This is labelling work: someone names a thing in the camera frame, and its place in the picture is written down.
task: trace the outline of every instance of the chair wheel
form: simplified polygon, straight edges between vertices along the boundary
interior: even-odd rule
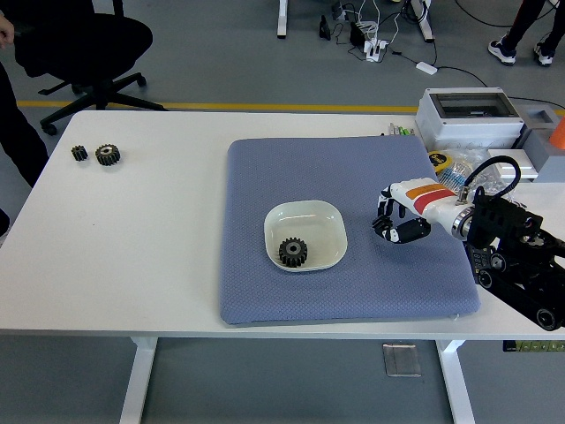
[[[47,124],[45,126],[42,126],[41,129],[43,130],[44,133],[46,133],[47,135],[55,135],[57,134],[57,127],[54,126],[53,124]]]

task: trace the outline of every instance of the sneaker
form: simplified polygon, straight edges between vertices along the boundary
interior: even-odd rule
[[[543,42],[539,42],[533,48],[533,60],[535,60],[539,66],[548,67],[553,62],[554,56],[555,50],[544,51]]]
[[[498,57],[498,59],[502,62],[502,64],[506,66],[512,66],[516,61],[516,51],[515,50],[508,50],[502,45],[502,41],[504,37],[501,38],[499,42],[491,42],[488,45],[488,51],[493,56]]]

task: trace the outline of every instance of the person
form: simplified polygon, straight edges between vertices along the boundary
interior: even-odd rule
[[[0,15],[0,48],[14,41],[14,26]],[[0,63],[0,144],[18,168],[24,180],[33,187],[49,156],[43,140],[18,109],[6,70]],[[0,236],[8,231],[10,219],[0,209]]]
[[[546,0],[523,0],[510,31],[499,42],[493,41],[488,45],[488,51],[507,66],[516,61],[516,46],[522,40],[526,31],[531,27]],[[554,60],[555,50],[565,34],[565,5],[559,2],[555,11],[554,26],[544,42],[538,42],[533,48],[535,61],[540,66],[548,67]]]

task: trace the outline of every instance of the person's leg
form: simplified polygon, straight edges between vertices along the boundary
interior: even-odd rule
[[[523,0],[520,9],[514,19],[514,24],[508,34],[502,39],[502,44],[508,50],[516,49],[516,46],[524,37],[524,34],[538,18],[546,0]]]
[[[10,227],[10,218],[0,209],[0,236],[3,236]]]
[[[0,144],[21,176],[34,186],[49,157],[43,140],[18,109],[6,70],[0,64]]]
[[[555,11],[554,27],[544,41],[542,51],[555,51],[563,35],[565,35],[565,2],[559,2],[559,6],[557,6]]]

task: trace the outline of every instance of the small gear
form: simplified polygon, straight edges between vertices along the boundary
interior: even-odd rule
[[[300,267],[308,255],[308,247],[300,238],[287,238],[279,247],[279,258],[290,268]]]
[[[104,166],[110,166],[120,160],[120,152],[113,144],[104,144],[96,149],[96,159]]]
[[[84,146],[75,146],[71,149],[71,153],[77,161],[85,161],[88,158],[87,150]]]

